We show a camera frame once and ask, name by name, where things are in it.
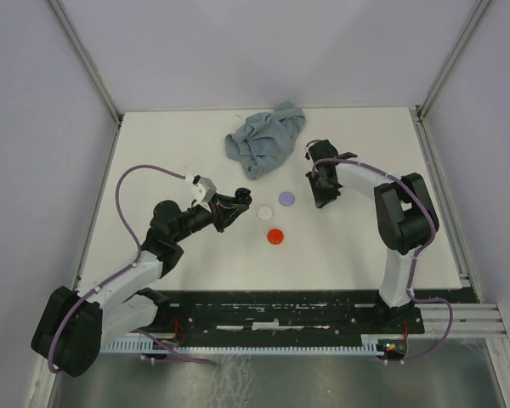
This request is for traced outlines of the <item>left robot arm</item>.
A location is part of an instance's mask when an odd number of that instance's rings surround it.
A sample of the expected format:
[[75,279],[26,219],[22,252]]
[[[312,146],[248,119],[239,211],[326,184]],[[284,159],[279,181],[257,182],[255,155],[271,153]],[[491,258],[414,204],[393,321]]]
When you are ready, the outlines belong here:
[[247,188],[237,189],[233,196],[216,193],[186,210],[175,201],[159,202],[130,264],[91,286],[76,290],[61,286],[50,294],[31,340],[32,350],[46,359],[52,373],[79,377],[107,344],[145,327],[163,331],[171,321],[169,302],[150,284],[178,264],[184,254],[182,240],[208,226],[224,232],[251,204]]

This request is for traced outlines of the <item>purple round charging case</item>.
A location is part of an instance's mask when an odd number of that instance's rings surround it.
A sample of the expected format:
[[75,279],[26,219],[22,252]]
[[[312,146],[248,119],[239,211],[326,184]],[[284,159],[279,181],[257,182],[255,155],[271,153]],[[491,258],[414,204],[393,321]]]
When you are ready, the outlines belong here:
[[292,206],[296,201],[295,195],[290,191],[283,191],[278,196],[278,202],[283,207],[290,207]]

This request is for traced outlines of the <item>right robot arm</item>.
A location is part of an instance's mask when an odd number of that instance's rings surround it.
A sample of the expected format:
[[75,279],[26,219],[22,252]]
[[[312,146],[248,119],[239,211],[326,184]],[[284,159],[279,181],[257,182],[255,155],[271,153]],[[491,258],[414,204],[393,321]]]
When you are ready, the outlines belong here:
[[353,153],[340,154],[327,139],[307,143],[306,155],[313,162],[306,174],[315,206],[322,208],[350,188],[373,200],[377,230],[387,248],[378,296],[383,303],[373,311],[374,325],[393,332],[404,322],[402,307],[414,300],[413,281],[420,254],[439,231],[439,220],[419,173],[398,177],[368,163]]

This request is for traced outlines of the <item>orange round charging case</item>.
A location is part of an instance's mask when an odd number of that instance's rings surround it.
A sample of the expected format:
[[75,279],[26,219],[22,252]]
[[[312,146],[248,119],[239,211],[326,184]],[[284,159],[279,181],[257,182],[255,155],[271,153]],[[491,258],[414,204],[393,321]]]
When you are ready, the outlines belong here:
[[270,229],[267,233],[267,240],[272,245],[279,245],[284,241],[285,235],[281,229]]

